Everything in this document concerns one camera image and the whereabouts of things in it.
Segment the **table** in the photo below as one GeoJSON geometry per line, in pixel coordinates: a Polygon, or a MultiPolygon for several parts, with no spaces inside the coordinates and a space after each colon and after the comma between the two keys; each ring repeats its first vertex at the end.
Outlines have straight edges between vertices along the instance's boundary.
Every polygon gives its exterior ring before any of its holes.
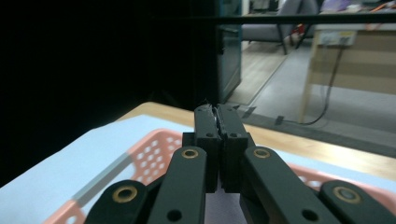
{"type": "Polygon", "coordinates": [[[313,86],[329,85],[340,50],[339,45],[323,44],[325,33],[334,40],[341,35],[351,37],[338,64],[334,87],[396,94],[396,24],[319,24],[314,33],[299,122],[304,122],[313,86]]]}
{"type": "MultiPolygon", "coordinates": [[[[148,145],[142,147],[139,142],[158,129],[177,131],[177,134],[192,132],[193,117],[192,111],[147,102],[115,122],[84,133],[69,146],[0,188],[0,201],[6,202],[0,203],[0,223],[60,223],[52,222],[54,219],[62,223],[73,220],[81,223],[79,221],[88,214],[101,190],[136,173],[135,166],[130,165],[134,161],[126,160],[127,150],[138,145],[146,152],[148,145]],[[116,172],[113,168],[121,169],[120,164],[125,169],[116,172]]],[[[293,162],[298,161],[306,167],[316,165],[319,175],[334,173],[334,170],[338,170],[337,176],[347,177],[349,173],[348,179],[361,179],[396,193],[395,159],[251,125],[245,127],[256,144],[276,149],[284,161],[293,158],[293,162]]],[[[150,141],[148,144],[158,146],[150,141]]],[[[207,194],[205,210],[205,223],[208,224],[245,223],[237,194],[224,193],[223,190],[207,194]]]]}
{"type": "MultiPolygon", "coordinates": [[[[192,111],[151,102],[134,108],[118,120],[143,114],[191,127],[194,125],[192,111]]],[[[245,124],[245,128],[256,144],[396,181],[396,159],[252,125],[245,124]]]]}

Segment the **black cable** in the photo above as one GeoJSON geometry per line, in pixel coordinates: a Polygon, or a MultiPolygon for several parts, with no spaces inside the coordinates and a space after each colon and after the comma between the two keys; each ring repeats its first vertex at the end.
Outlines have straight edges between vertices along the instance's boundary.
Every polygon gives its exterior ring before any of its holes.
{"type": "Polygon", "coordinates": [[[327,112],[327,110],[329,108],[329,101],[330,101],[330,94],[332,92],[332,85],[333,85],[334,80],[335,80],[335,75],[337,74],[337,70],[338,70],[338,67],[339,67],[339,64],[340,64],[340,61],[341,61],[341,56],[342,56],[342,54],[344,52],[344,49],[346,48],[347,41],[348,41],[347,37],[342,37],[340,39],[341,48],[338,51],[338,55],[337,55],[337,58],[336,58],[336,61],[335,61],[335,65],[334,65],[334,68],[332,70],[332,76],[330,78],[329,87],[328,87],[327,93],[326,93],[325,105],[324,105],[323,110],[322,110],[321,114],[319,115],[319,117],[317,117],[316,119],[314,119],[314,120],[312,120],[310,122],[306,122],[306,123],[299,123],[299,122],[296,122],[296,121],[293,121],[293,120],[282,120],[283,122],[296,123],[296,124],[307,126],[307,125],[312,125],[312,124],[318,122],[318,120],[320,120],[321,118],[323,118],[323,116],[326,114],[326,112],[327,112]]]}

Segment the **black bar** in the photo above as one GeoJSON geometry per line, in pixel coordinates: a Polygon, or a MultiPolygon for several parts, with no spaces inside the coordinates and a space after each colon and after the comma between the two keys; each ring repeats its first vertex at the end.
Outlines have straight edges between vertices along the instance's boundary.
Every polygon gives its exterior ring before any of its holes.
{"type": "Polygon", "coordinates": [[[220,139],[212,105],[201,105],[194,110],[195,146],[207,154],[206,192],[215,192],[219,179],[220,139]]]}
{"type": "Polygon", "coordinates": [[[273,150],[248,148],[242,166],[270,223],[340,223],[273,150]]]}
{"type": "Polygon", "coordinates": [[[396,223],[384,205],[351,183],[334,180],[320,187],[319,198],[343,223],[396,223]]]}
{"type": "Polygon", "coordinates": [[[144,223],[142,211],[148,190],[145,185],[134,180],[122,180],[108,187],[88,213],[85,224],[132,224],[144,223]]]}
{"type": "Polygon", "coordinates": [[[142,223],[146,223],[149,219],[150,210],[155,203],[155,199],[157,198],[158,192],[160,191],[160,188],[161,188],[164,178],[165,178],[165,175],[162,175],[162,176],[158,177],[157,179],[153,180],[151,183],[149,183],[146,186],[146,188],[148,190],[148,197],[147,197],[146,203],[145,203],[146,209],[140,211],[142,220],[144,220],[144,222],[142,222],[142,223]]]}
{"type": "Polygon", "coordinates": [[[251,201],[244,195],[239,196],[239,205],[244,213],[247,224],[267,224],[269,217],[260,203],[251,201]]]}
{"type": "Polygon", "coordinates": [[[228,105],[218,105],[218,127],[223,146],[220,150],[220,180],[224,191],[239,193],[241,187],[240,162],[248,144],[254,144],[245,130],[236,110],[228,105]]]}
{"type": "Polygon", "coordinates": [[[148,218],[151,224],[204,223],[206,153],[181,147],[173,154],[148,218]]]}
{"type": "Polygon", "coordinates": [[[183,133],[182,134],[181,145],[183,147],[193,147],[195,146],[195,133],[183,133]]]}
{"type": "Polygon", "coordinates": [[[183,24],[344,24],[396,23],[396,13],[354,13],[295,16],[152,18],[157,23],[183,24]]]}

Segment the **wooden table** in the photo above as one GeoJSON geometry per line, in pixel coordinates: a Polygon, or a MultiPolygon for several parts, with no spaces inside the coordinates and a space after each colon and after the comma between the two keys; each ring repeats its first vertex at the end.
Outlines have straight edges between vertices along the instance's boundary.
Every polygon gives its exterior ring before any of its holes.
{"type": "Polygon", "coordinates": [[[396,24],[320,24],[316,26],[308,74],[300,106],[299,122],[304,122],[314,85],[329,86],[332,70],[340,51],[339,45],[325,47],[327,37],[355,36],[346,46],[335,75],[334,87],[396,95],[396,24]]]}
{"type": "MultiPolygon", "coordinates": [[[[134,108],[118,120],[139,115],[149,115],[191,127],[194,126],[192,111],[151,102],[134,108]]],[[[396,159],[251,125],[245,124],[245,128],[258,145],[396,181],[396,159]]]]}

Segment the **pink plastic basket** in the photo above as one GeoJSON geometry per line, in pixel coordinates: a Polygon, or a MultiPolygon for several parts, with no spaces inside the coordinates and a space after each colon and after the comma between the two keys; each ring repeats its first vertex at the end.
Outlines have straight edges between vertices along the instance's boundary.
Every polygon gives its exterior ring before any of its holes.
{"type": "MultiPolygon", "coordinates": [[[[133,165],[134,175],[131,179],[138,180],[147,185],[156,178],[166,173],[173,152],[181,147],[182,133],[166,129],[154,130],[138,143],[126,150],[117,160],[111,163],[96,178],[88,183],[76,195],[65,202],[56,212],[54,212],[44,223],[64,224],[64,223],[84,223],[86,214],[82,207],[88,200],[97,195],[125,166],[133,165]]],[[[396,215],[396,194],[384,190],[345,179],[340,176],[328,175],[313,169],[308,169],[296,164],[288,163],[305,184],[314,189],[319,189],[321,183],[329,180],[341,179],[356,184],[366,190],[367,193],[384,204],[393,214],[396,215]]]]}

